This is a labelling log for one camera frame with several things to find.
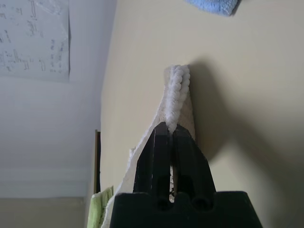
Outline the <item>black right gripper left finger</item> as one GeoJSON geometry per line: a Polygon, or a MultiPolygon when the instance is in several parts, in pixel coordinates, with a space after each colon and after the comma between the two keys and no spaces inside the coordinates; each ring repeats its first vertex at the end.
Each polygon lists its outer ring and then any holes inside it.
{"type": "Polygon", "coordinates": [[[158,209],[169,209],[170,134],[165,122],[152,130],[136,165],[133,193],[146,193],[158,209]]]}

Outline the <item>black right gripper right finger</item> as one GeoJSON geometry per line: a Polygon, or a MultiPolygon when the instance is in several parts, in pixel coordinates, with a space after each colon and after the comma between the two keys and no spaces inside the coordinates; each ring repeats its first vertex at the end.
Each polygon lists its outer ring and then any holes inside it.
{"type": "Polygon", "coordinates": [[[216,188],[209,163],[190,132],[178,125],[172,136],[174,197],[185,194],[196,209],[212,209],[216,188]]]}

